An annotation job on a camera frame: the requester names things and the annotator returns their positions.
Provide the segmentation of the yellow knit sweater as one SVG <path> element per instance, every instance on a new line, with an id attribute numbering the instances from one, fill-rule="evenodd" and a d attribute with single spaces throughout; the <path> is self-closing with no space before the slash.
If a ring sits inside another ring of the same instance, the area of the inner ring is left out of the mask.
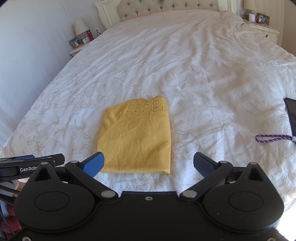
<path id="1" fill-rule="evenodd" d="M 104 155 L 103 173 L 169 174 L 171 130 L 166 99 L 139 98 L 107 108 L 97 151 Z"/>

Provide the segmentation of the black smartphone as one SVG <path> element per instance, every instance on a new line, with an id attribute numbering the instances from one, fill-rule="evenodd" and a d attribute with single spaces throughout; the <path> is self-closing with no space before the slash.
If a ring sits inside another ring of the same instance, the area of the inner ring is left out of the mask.
<path id="1" fill-rule="evenodd" d="M 295 137 L 296 134 L 296 100 L 291 98 L 284 99 L 285 106 L 287 108 L 288 117 L 290 120 L 290 126 L 292 129 L 292 135 Z"/>

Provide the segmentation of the left cream nightstand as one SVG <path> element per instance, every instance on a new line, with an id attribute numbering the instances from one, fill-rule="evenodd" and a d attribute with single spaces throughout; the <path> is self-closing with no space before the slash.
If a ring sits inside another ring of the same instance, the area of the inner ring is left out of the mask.
<path id="1" fill-rule="evenodd" d="M 78 47 L 72 51 L 70 51 L 69 55 L 74 57 L 76 54 L 78 54 L 84 47 L 86 47 L 88 44 L 84 44 L 81 47 Z"/>

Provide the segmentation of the cream nightstand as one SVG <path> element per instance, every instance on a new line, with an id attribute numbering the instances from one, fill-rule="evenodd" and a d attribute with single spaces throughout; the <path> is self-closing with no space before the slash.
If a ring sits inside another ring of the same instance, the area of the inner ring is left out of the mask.
<path id="1" fill-rule="evenodd" d="M 88 44 L 84 44 L 81 47 L 78 47 L 72 51 L 70 51 L 69 55 L 74 57 L 76 54 L 78 54 L 84 47 L 86 47 Z"/>
<path id="2" fill-rule="evenodd" d="M 274 44 L 278 42 L 278 36 L 280 32 L 276 29 L 271 28 L 266 24 L 257 24 L 254 22 L 250 22 L 247 19 L 243 19 L 243 21 L 251 28 L 259 31 L 266 39 L 270 40 Z"/>

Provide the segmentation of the red bottle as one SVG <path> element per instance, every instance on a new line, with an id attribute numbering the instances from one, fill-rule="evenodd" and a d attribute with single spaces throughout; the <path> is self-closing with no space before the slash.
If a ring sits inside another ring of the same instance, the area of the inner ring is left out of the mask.
<path id="1" fill-rule="evenodd" d="M 94 37 L 93 37 L 91 31 L 88 30 L 86 33 L 87 33 L 87 35 L 88 35 L 89 40 L 90 40 L 90 41 L 93 41 L 93 40 L 94 40 Z"/>

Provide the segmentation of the left white table lamp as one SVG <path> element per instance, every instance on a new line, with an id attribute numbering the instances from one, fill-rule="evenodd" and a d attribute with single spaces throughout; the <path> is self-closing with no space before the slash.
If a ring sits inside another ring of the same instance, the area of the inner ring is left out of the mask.
<path id="1" fill-rule="evenodd" d="M 74 21 L 73 26 L 76 36 L 82 35 L 83 33 L 89 31 L 89 28 L 82 19 Z"/>

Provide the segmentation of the white table lamp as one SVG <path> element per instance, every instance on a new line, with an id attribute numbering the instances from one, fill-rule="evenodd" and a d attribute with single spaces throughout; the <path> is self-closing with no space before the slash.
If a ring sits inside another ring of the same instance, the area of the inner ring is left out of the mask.
<path id="1" fill-rule="evenodd" d="M 76 36 L 82 35 L 83 33 L 89 31 L 89 28 L 82 19 L 74 21 L 73 26 Z"/>
<path id="2" fill-rule="evenodd" d="M 256 0 L 244 0 L 244 8 L 250 11 L 257 11 Z"/>

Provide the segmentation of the right cream nightstand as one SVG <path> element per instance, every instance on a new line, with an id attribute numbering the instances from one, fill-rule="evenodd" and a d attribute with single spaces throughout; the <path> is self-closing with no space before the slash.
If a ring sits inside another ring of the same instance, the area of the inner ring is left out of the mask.
<path id="1" fill-rule="evenodd" d="M 250 22 L 247 19 L 243 19 L 243 21 L 251 28 L 259 31 L 266 39 L 270 40 L 274 44 L 278 42 L 278 36 L 280 32 L 276 29 L 271 28 L 266 24 L 257 24 L 254 22 Z"/>

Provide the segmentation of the cream tufted headboard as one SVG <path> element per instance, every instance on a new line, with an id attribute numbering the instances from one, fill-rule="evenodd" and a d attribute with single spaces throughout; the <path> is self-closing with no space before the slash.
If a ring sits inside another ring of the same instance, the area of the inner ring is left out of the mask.
<path id="1" fill-rule="evenodd" d="M 101 23 L 106 29 L 120 22 L 163 11 L 203 9 L 237 13 L 234 0 L 104 0 L 94 3 Z"/>

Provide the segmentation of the white round speaker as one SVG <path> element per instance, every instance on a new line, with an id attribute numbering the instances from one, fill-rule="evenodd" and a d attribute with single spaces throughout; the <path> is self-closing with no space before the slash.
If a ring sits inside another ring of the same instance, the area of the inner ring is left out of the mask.
<path id="1" fill-rule="evenodd" d="M 255 22 L 255 14 L 253 14 L 253 13 L 249 13 L 248 14 L 248 20 L 250 21 L 250 22 Z"/>

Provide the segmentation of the right white table lamp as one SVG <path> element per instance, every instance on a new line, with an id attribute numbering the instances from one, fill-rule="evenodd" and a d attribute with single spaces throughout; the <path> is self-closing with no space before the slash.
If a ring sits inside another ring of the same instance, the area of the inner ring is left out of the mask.
<path id="1" fill-rule="evenodd" d="M 256 0 L 244 0 L 244 8 L 250 11 L 257 11 Z"/>

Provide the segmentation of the left wooden photo frame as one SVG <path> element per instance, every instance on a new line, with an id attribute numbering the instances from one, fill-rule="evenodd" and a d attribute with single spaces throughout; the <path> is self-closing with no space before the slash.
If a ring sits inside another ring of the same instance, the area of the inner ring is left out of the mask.
<path id="1" fill-rule="evenodd" d="M 69 44 L 73 47 L 73 48 L 79 48 L 80 46 L 83 45 L 83 42 L 78 38 L 78 37 L 74 37 L 73 39 L 71 39 L 69 41 Z"/>

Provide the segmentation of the wooden photo frame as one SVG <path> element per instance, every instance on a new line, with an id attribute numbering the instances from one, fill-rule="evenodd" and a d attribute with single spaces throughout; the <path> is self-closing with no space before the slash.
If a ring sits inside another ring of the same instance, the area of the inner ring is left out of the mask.
<path id="1" fill-rule="evenodd" d="M 258 24 L 266 24 L 266 25 L 269 26 L 270 16 L 267 16 L 267 15 L 264 15 L 264 14 L 261 14 L 261 13 L 257 13 L 255 21 Z"/>
<path id="2" fill-rule="evenodd" d="M 83 45 L 83 42 L 78 38 L 78 37 L 74 37 L 73 39 L 71 39 L 69 41 L 69 44 L 73 47 L 73 48 L 79 48 L 80 46 Z"/>

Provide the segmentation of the right wooden photo frame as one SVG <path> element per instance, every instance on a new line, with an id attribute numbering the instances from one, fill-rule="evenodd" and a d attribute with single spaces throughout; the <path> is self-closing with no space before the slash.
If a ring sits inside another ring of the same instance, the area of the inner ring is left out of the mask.
<path id="1" fill-rule="evenodd" d="M 261 13 L 257 13 L 255 21 L 258 24 L 266 24 L 266 25 L 269 26 L 270 16 L 267 16 L 267 15 L 264 15 L 264 14 L 261 14 Z"/>

